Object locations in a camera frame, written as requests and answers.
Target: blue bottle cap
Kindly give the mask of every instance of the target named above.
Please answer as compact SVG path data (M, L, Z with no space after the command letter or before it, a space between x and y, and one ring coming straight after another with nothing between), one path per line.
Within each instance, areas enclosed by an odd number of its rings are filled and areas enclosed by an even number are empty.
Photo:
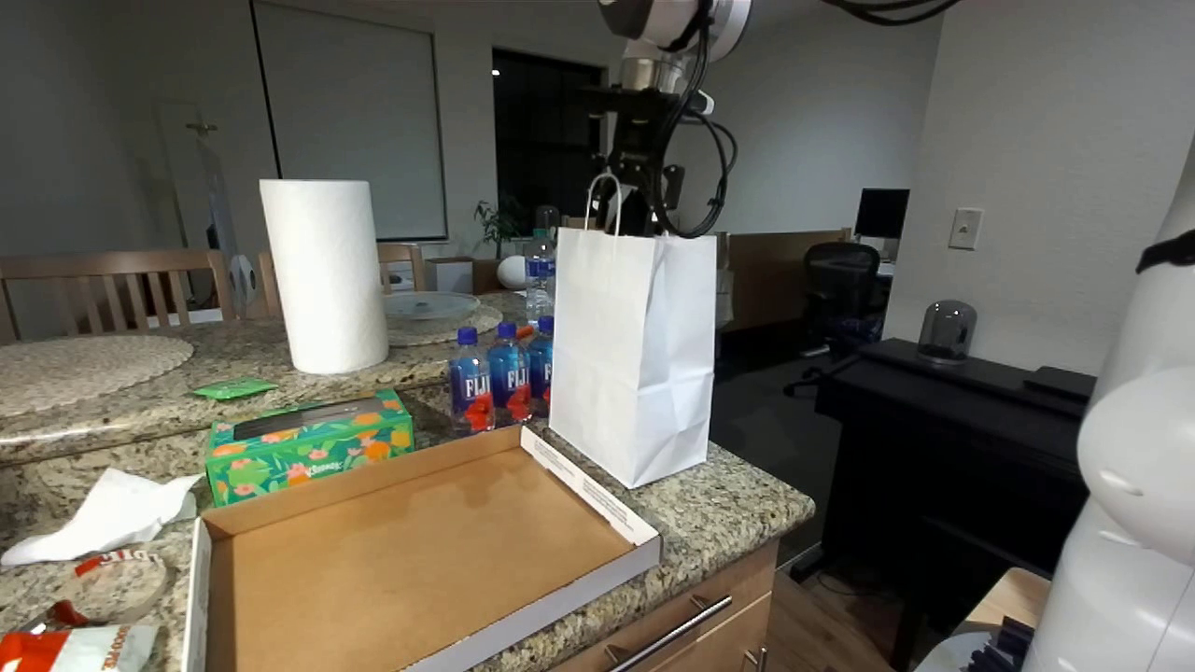
M478 328L470 328L470 323L454 328L454 342L459 347L478 347Z

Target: computer monitor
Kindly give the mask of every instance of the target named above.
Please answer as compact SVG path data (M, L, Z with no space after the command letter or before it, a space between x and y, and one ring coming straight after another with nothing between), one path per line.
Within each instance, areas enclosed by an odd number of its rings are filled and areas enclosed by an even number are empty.
M909 191L863 191L854 234L899 240Z

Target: wooden chair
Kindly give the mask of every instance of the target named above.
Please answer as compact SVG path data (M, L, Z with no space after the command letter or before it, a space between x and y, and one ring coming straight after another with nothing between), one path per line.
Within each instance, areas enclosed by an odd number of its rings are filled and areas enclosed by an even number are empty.
M380 269L380 286L389 286L389 272L391 269L404 269L411 272L411 290L423 290L426 286L426 269L423 269L423 252L417 245L406 245L406 242L376 242L376 269ZM259 252L259 302L265 312L280 312L280 296L276 296L276 272L272 272L272 252L263 249Z
M234 317L224 256L213 249L111 249L65 256L0 256L0 342L22 338L12 296L50 290L65 333L127 333L195 320L195 283L209 276L209 302Z

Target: cardboard box lid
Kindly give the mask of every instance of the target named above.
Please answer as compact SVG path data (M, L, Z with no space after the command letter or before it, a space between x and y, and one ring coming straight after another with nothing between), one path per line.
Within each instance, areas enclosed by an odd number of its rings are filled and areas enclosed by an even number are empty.
M518 429L219 507L204 531L219 672L468 669L658 562L635 510Z

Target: green tissue box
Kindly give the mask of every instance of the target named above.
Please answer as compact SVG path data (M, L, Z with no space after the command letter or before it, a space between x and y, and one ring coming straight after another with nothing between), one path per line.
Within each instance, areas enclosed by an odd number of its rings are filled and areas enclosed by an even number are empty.
M367 402L306 408L209 433L213 507L297 490L416 453L416 422L391 387Z

